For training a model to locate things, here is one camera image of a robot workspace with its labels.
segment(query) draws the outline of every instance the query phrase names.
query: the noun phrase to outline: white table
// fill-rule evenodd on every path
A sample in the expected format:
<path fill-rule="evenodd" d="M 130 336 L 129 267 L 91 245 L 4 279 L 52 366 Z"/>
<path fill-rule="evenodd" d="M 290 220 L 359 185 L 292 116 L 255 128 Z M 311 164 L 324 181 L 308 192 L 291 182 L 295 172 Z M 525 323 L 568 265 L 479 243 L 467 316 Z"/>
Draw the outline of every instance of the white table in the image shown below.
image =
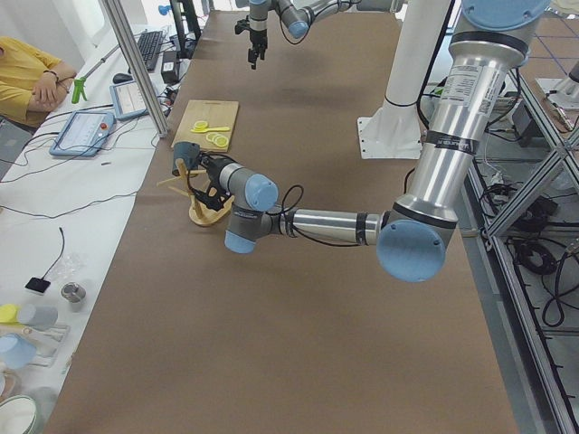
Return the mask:
<path fill-rule="evenodd" d="M 144 28 L 136 26 L 133 30 L 138 33 Z M 110 32 L 87 60 L 79 77 L 116 44 L 114 33 Z M 165 88 L 160 77 L 160 63 L 150 74 L 159 93 Z M 88 78 L 85 91 L 89 100 L 76 105 L 67 101 L 51 116 L 110 104 L 109 86 L 112 77 L 127 70 L 128 66 L 120 50 L 117 50 Z M 36 136 L 60 131 L 68 117 L 48 118 Z M 20 392 L 42 401 L 40 404 L 44 417 L 50 414 L 71 357 L 89 321 L 90 312 L 133 208 L 133 193 L 140 188 L 154 154 L 157 132 L 149 116 L 117 121 L 104 149 L 95 157 L 74 158 L 70 161 L 49 155 L 48 149 L 52 144 L 50 138 L 39 137 L 24 149 L 18 163 L 24 163 L 25 152 L 39 147 L 28 152 L 28 165 L 13 165 L 6 174 L 0 184 L 0 205 L 23 212 L 54 216 L 114 195 L 125 197 L 94 204 L 55 219 L 33 217 L 7 209 L 0 213 L 0 304 L 32 303 L 57 307 L 58 323 L 71 328 L 51 367 L 28 365 L 16 372 L 22 381 Z M 10 182 L 20 176 L 24 177 Z M 62 245 L 59 227 L 62 227 L 65 238 L 62 259 L 46 277 L 52 284 L 45 294 L 35 294 L 25 289 L 24 285 L 31 277 L 41 277 L 57 258 Z M 71 304 L 61 296 L 62 286 L 71 281 L 79 283 L 87 293 L 82 309 L 78 312 L 74 312 Z"/>

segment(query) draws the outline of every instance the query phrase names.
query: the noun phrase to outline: black keyboard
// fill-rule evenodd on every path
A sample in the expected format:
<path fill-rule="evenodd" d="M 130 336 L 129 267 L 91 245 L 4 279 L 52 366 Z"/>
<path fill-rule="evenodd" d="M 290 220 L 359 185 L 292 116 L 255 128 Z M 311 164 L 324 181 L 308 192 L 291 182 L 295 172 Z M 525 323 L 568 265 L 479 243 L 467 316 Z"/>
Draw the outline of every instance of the black keyboard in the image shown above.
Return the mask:
<path fill-rule="evenodd" d="M 138 37 L 137 47 L 143 56 L 147 71 L 153 71 L 161 52 L 163 32 L 144 32 Z"/>

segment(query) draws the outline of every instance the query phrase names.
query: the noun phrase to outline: white bowl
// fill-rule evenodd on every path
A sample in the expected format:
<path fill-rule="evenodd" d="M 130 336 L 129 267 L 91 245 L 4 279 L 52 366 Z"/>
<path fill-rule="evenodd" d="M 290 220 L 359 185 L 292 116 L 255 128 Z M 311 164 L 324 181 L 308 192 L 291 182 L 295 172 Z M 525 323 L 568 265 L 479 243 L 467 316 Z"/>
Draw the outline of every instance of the white bowl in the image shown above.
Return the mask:
<path fill-rule="evenodd" d="M 0 404 L 2 434 L 34 434 L 38 428 L 38 407 L 25 395 L 16 395 Z"/>

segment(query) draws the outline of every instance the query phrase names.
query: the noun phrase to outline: person's hand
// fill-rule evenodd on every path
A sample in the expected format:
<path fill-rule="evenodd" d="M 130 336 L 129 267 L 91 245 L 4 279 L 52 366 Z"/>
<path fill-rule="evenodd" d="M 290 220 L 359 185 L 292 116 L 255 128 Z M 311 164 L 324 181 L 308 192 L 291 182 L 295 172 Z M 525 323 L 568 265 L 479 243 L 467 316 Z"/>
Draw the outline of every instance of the person's hand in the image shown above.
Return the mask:
<path fill-rule="evenodd" d="M 40 79 L 34 84 L 34 99 L 47 106 L 55 104 L 57 100 L 56 80 L 57 78 L 54 74 L 50 72 L 43 73 Z"/>

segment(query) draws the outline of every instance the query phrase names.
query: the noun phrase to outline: person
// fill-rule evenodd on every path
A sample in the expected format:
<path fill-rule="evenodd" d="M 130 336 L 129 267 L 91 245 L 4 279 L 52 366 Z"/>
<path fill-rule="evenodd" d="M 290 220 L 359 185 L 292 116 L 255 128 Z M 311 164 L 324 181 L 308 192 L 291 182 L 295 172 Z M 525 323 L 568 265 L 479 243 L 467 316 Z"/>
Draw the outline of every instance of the person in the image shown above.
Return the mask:
<path fill-rule="evenodd" d="M 0 116 L 38 128 L 69 93 L 76 70 L 32 45 L 0 36 Z"/>

